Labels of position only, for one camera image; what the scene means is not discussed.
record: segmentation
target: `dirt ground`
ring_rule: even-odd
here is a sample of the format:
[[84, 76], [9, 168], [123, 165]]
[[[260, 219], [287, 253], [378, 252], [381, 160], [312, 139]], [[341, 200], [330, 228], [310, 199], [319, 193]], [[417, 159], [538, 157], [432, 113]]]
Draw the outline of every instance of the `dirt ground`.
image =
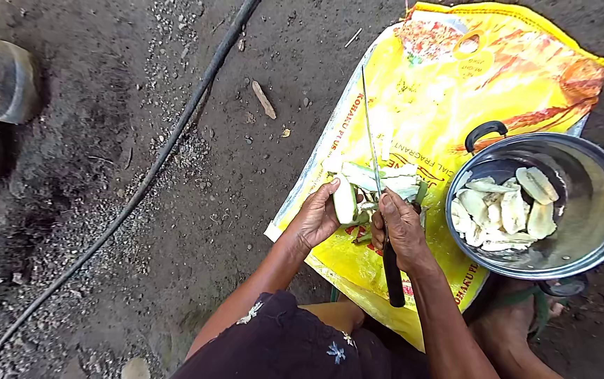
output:
[[[518, 3], [604, 55], [604, 1]], [[240, 4], [0, 0], [0, 38], [37, 56], [45, 98], [32, 122], [0, 125], [0, 335], [129, 199]], [[403, 11], [401, 1], [263, 1], [245, 50], [230, 52], [146, 200], [13, 337], [0, 378], [119, 378], [132, 357], [145, 358], [154, 378], [172, 373], [266, 254], [262, 233], [349, 73]], [[267, 91], [275, 121], [250, 80]], [[604, 91], [584, 137], [604, 147]], [[604, 265], [590, 279], [533, 344], [570, 379], [604, 378]], [[291, 290], [303, 304], [330, 297], [308, 268]]]

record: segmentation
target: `stainless steel pot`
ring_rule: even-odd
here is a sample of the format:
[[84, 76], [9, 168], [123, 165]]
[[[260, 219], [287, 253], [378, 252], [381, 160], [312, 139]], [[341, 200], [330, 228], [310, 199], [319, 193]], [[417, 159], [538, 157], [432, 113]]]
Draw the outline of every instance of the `stainless steel pot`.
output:
[[[499, 121], [478, 126], [466, 138], [473, 152], [477, 139], [490, 132], [505, 134]], [[528, 133], [506, 138], [475, 154], [458, 170], [449, 186], [446, 209], [466, 181], [491, 176], [503, 183], [519, 167], [537, 167], [559, 193], [555, 202], [557, 230], [528, 250], [485, 252], [459, 237], [447, 213], [447, 224], [463, 252], [490, 271], [508, 277], [542, 280], [550, 295], [572, 295], [587, 283], [585, 271], [604, 262], [604, 150], [578, 137], [562, 133]], [[559, 280], [548, 285], [545, 280]]]

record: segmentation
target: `black hose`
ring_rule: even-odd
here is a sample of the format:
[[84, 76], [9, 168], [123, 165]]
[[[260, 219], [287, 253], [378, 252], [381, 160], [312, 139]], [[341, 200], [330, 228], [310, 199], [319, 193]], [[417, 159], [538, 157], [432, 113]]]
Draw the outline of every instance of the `black hose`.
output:
[[171, 151], [176, 141], [178, 141], [178, 138], [180, 137], [180, 134], [183, 132], [183, 129], [188, 123], [190, 116], [197, 107], [197, 104], [199, 104], [202, 95], [206, 91], [209, 84], [213, 82], [213, 79], [218, 73], [218, 69], [222, 66], [224, 58], [227, 56], [229, 49], [232, 47], [232, 45], [234, 45], [234, 42], [237, 40], [239, 33], [241, 32], [242, 26], [246, 24], [246, 22], [251, 16], [251, 13], [259, 3], [260, 0], [245, 0], [241, 5], [239, 12], [237, 13], [234, 21], [232, 21], [232, 25], [227, 31], [227, 34], [220, 42], [220, 45], [216, 49], [216, 52], [213, 55], [213, 58], [211, 59], [211, 62], [208, 64], [208, 67], [204, 72], [204, 78], [202, 79], [202, 82], [192, 93], [192, 98], [189, 99], [188, 104], [186, 105], [185, 110], [183, 111], [183, 115], [174, 126], [171, 137], [164, 145], [164, 147], [160, 150], [159, 155], [157, 156], [157, 160], [155, 160], [155, 163], [148, 171], [148, 175], [145, 177], [143, 182], [138, 185], [136, 194], [134, 194], [131, 200], [129, 200], [129, 203], [127, 203], [124, 209], [122, 209], [117, 219], [115, 219], [110, 224], [110, 226], [103, 233], [103, 235], [101, 235], [101, 237], [99, 237], [99, 239], [96, 240], [96, 242], [91, 247], [89, 247], [89, 249], [84, 254], [82, 254], [82, 256], [80, 256], [80, 259], [78, 259], [77, 262], [73, 263], [73, 265], [67, 271], [65, 271], [59, 279], [55, 280], [52, 285], [49, 286], [49, 288], [45, 289], [45, 291], [39, 297], [37, 297], [37, 299], [35, 299], [33, 303], [28, 306], [28, 308], [26, 308], [24, 313], [22, 313], [19, 318], [16, 319], [16, 321], [10, 326], [10, 328], [8, 328], [3, 337], [0, 339], [0, 351], [3, 349], [5, 342], [10, 339], [14, 332], [16, 332], [19, 327], [23, 325], [26, 320], [28, 320], [28, 318], [40, 307], [40, 305], [42, 305], [45, 300], [47, 300], [48, 297], [50, 297], [54, 293], [54, 291], [59, 289], [59, 287], [61, 287], [67, 280], [69, 280], [71, 276], [75, 274], [75, 272], [78, 271], [80, 267], [82, 267], [82, 265], [84, 265], [89, 260], [89, 258], [92, 257], [92, 255], [94, 255], [94, 253], [96, 253], [96, 251], [106, 242], [106, 240], [108, 240], [108, 238], [110, 238], [113, 233], [122, 225], [124, 220], [129, 217], [131, 212], [138, 206], [141, 200], [143, 200], [148, 187], [153, 182], [155, 175], [159, 172], [159, 169], [162, 168], [164, 161], [167, 159], [169, 154], [171, 154]]

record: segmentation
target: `knife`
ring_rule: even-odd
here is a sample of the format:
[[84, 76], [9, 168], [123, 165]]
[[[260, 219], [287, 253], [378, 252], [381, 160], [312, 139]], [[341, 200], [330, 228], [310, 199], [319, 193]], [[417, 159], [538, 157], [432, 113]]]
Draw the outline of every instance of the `knife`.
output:
[[[370, 131], [370, 120], [367, 115], [367, 85], [365, 84], [365, 66], [361, 65], [361, 73], [363, 74], [363, 104], [365, 104], [365, 127], [367, 128], [367, 137], [370, 142], [370, 151], [372, 152], [373, 169], [375, 172], [375, 182], [377, 183], [377, 195], [382, 197], [382, 183], [380, 182], [380, 165], [377, 163], [377, 153], [375, 144], [372, 141], [372, 132]], [[388, 288], [388, 299], [393, 307], [405, 306], [405, 293], [402, 291], [402, 277], [396, 263], [396, 251], [391, 246], [391, 241], [388, 237], [388, 226], [384, 220], [384, 242], [382, 249], [382, 261], [384, 264], [384, 273], [386, 274], [386, 287]]]

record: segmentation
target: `black pot handle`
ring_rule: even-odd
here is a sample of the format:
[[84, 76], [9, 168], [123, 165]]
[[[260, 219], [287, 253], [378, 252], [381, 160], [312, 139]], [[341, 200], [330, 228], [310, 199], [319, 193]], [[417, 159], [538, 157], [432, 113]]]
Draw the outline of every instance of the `black pot handle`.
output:
[[475, 150], [475, 142], [488, 133], [496, 132], [505, 137], [508, 134], [508, 128], [500, 121], [489, 121], [479, 125], [466, 136], [466, 151], [473, 152]]
[[555, 297], [566, 297], [573, 296], [581, 293], [588, 287], [590, 281], [586, 274], [578, 274], [573, 277], [559, 279], [556, 283], [551, 285], [547, 281], [539, 281], [538, 286], [547, 295]]

